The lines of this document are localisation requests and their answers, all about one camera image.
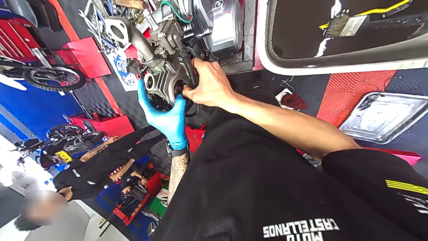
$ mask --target red floor mat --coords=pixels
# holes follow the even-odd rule
[[[339,127],[367,93],[385,91],[395,70],[332,74],[317,117]]]

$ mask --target poster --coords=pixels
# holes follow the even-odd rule
[[[133,91],[138,88],[138,81],[135,74],[129,73],[127,71],[127,57],[124,51],[121,50],[112,50],[107,54],[107,59],[114,68],[119,81],[122,83],[125,91]]]

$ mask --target gloved hand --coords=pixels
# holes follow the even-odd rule
[[[185,108],[186,100],[177,95],[175,105],[169,112],[160,111],[152,106],[147,98],[144,81],[138,83],[138,102],[144,110],[147,122],[160,130],[169,140],[174,150],[182,150],[189,144],[186,136]]]

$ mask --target yellow license plate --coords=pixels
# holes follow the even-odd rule
[[[65,151],[58,151],[55,154],[59,156],[65,163],[69,163],[73,160],[73,158],[71,158],[71,156]]]

